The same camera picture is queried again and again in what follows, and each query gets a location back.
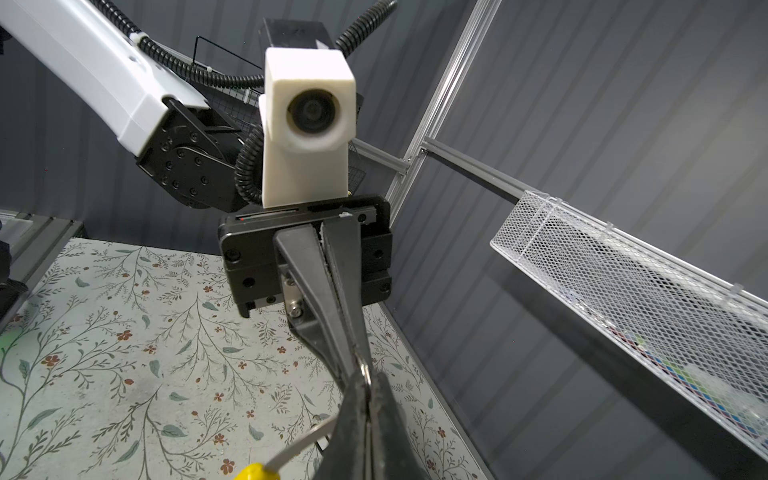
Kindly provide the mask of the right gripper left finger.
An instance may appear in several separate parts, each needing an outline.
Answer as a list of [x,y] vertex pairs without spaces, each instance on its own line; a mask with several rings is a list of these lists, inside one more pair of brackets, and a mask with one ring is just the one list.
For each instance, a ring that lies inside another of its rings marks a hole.
[[330,444],[314,480],[358,480],[366,477],[368,394],[367,382],[361,374],[349,379]]

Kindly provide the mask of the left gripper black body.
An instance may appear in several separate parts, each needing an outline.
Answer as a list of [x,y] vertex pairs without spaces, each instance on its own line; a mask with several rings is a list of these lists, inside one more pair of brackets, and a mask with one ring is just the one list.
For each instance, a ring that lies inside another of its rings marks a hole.
[[273,237],[277,231],[311,225],[319,230],[324,220],[351,214],[360,225],[362,304],[386,300],[392,289],[388,272],[392,260],[391,207],[378,195],[352,196],[224,219],[218,229],[219,246],[232,298],[241,317],[254,309],[283,300]]

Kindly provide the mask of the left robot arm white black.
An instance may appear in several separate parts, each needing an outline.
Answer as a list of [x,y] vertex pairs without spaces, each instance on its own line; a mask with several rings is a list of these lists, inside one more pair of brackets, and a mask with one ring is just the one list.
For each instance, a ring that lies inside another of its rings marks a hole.
[[242,76],[181,60],[110,1],[5,1],[1,26],[166,192],[226,214],[219,242],[242,315],[282,300],[341,387],[378,389],[363,309],[391,290],[390,206],[349,190],[348,59],[396,7],[374,3],[336,39],[269,20],[263,71]]

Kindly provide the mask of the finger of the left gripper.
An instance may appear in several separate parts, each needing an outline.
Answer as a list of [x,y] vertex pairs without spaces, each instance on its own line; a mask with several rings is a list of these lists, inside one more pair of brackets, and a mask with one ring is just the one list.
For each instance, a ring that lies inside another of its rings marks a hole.
[[362,304],[362,247],[360,225],[351,214],[341,214],[323,222],[322,251],[336,296],[338,324],[344,333],[344,347],[338,343],[345,382],[360,374],[372,384],[372,359],[367,339]]
[[345,346],[344,333],[338,324],[328,323],[338,319],[338,311],[322,251],[321,226],[319,230],[309,224],[282,229],[273,242],[290,328],[323,361],[336,384],[345,389],[347,382],[338,353],[338,346]]

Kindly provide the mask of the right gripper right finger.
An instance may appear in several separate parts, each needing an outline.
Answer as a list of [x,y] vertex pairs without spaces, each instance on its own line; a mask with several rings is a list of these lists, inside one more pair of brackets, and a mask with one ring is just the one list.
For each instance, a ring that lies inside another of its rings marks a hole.
[[394,398],[388,377],[372,377],[369,400],[371,471],[373,479],[427,479],[409,441],[406,422]]

